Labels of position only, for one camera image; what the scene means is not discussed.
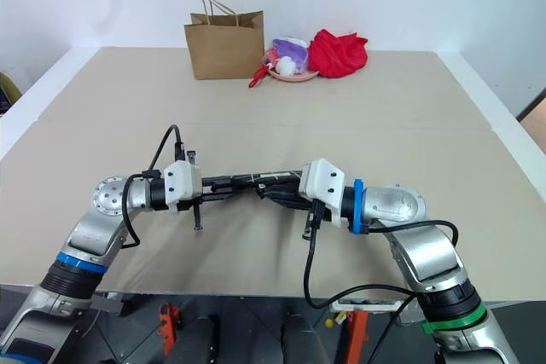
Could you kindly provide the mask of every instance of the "paper bag handle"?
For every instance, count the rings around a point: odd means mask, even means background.
[[[205,8],[205,16],[206,16],[206,23],[208,25],[211,25],[211,20],[208,16],[208,11],[206,10],[206,3],[205,0],[201,0],[203,2],[203,8]],[[216,6],[220,10],[222,10],[226,14],[231,14],[235,17],[235,25],[239,27],[239,16],[237,16],[237,13],[228,8],[225,4],[221,4],[218,0],[208,0],[210,7],[211,7],[211,16],[214,16],[214,12],[212,10],[212,5]]]

